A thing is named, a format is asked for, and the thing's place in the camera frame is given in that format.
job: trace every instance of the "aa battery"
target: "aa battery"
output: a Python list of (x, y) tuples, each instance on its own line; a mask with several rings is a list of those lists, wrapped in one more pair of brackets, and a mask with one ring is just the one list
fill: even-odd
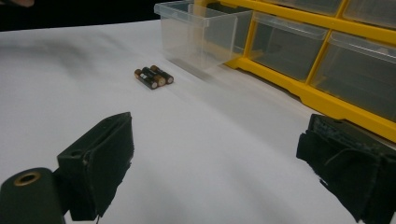
[(145, 74), (142, 73), (142, 70), (136, 69), (134, 71), (134, 76), (139, 79), (143, 84), (145, 84), (147, 87), (149, 87), (152, 90), (157, 89), (158, 84), (157, 82), (152, 79), (151, 77), (146, 76)]
[(156, 72), (152, 71), (151, 69), (144, 67), (142, 69), (142, 73), (145, 74), (148, 77), (151, 77), (152, 79), (154, 79), (158, 86), (164, 86), (166, 84), (166, 80), (165, 78), (163, 78), (162, 76), (160, 76), (159, 74), (157, 74)]
[(168, 73), (164, 72), (162, 69), (157, 67), (156, 65), (152, 65), (150, 69), (157, 74), (159, 74), (161, 77), (165, 78), (167, 84), (171, 84), (174, 81), (174, 78), (169, 75)]

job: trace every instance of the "plastic storage bin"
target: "plastic storage bin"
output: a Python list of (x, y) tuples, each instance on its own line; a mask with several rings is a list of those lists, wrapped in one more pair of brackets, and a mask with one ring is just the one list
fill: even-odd
[(154, 12), (161, 15), (165, 57), (206, 69), (241, 56), (252, 11), (226, 9), (214, 10), (194, 1), (156, 4)]
[(349, 0), (344, 17), (396, 29), (396, 0)]
[(324, 15), (335, 15), (342, 0), (261, 0)]
[(396, 48), (337, 32), (329, 44), (311, 85), (396, 121)]
[(249, 59), (305, 81), (328, 29), (255, 12), (257, 28)]

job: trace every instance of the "copper battery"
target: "copper battery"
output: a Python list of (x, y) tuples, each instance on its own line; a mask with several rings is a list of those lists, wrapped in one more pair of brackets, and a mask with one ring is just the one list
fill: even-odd
[(174, 81), (174, 78), (171, 75), (169, 75), (168, 73), (164, 72), (162, 69), (160, 69), (156, 65), (152, 65), (150, 67), (150, 69), (152, 71), (156, 72), (157, 74), (159, 74), (160, 76), (162, 76), (163, 78), (165, 78), (167, 84), (171, 84)]
[(143, 84), (145, 84), (147, 87), (149, 87), (152, 90), (155, 90), (158, 88), (158, 83), (152, 79), (151, 77), (146, 76), (145, 74), (142, 73), (142, 70), (136, 69), (134, 71), (134, 76), (139, 79)]
[(156, 72), (152, 71), (151, 69), (144, 67), (142, 69), (142, 73), (145, 74), (148, 77), (151, 77), (152, 79), (154, 79), (158, 86), (164, 86), (166, 84), (166, 80), (165, 78), (163, 78), (162, 76), (160, 76), (159, 74), (157, 74)]

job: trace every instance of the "yellow drawer frame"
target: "yellow drawer frame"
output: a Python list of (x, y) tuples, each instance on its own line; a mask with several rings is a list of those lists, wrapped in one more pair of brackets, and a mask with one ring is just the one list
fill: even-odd
[[(396, 47), (396, 30), (390, 30), (387, 28), (371, 26), (368, 24), (343, 19), (342, 15), (347, 7), (348, 0), (342, 1), (337, 13), (334, 16), (319, 15), (295, 8), (282, 7), (259, 0), (195, 0), (195, 2), (196, 4), (204, 7), (207, 4), (213, 2), (220, 2), (221, 4), (228, 7), (246, 7), (255, 11), (277, 15), (282, 18), (325, 27), (330, 31), (334, 30), (352, 35), (360, 35), (366, 37), (367, 39), (372, 39), (374, 41)], [(259, 77), (275, 83), (276, 85), (290, 91), (292, 94), (300, 97), (304, 105), (307, 105), (324, 115), (334, 119), (349, 120), (350, 122), (353, 122), (370, 132), (376, 133), (396, 143), (395, 122), (379, 117), (374, 113), (349, 104), (309, 85), (323, 57), (325, 49), (328, 47), (327, 40), (329, 39), (331, 32), (326, 35), (318, 57), (311, 68), (307, 80), (305, 82), (300, 82), (270, 68), (267, 68), (264, 65), (255, 63), (248, 58), (248, 51), (250, 49), (256, 25), (256, 22), (252, 20), (247, 35), (247, 43), (243, 56), (227, 62), (226, 64), (228, 66), (233, 69), (240, 68), (242, 70), (249, 71)]]

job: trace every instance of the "dark background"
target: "dark background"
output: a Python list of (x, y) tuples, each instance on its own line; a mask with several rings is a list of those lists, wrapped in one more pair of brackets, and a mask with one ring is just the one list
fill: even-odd
[(172, 0), (35, 0), (28, 8), (0, 6), (0, 31), (158, 20), (154, 5)]

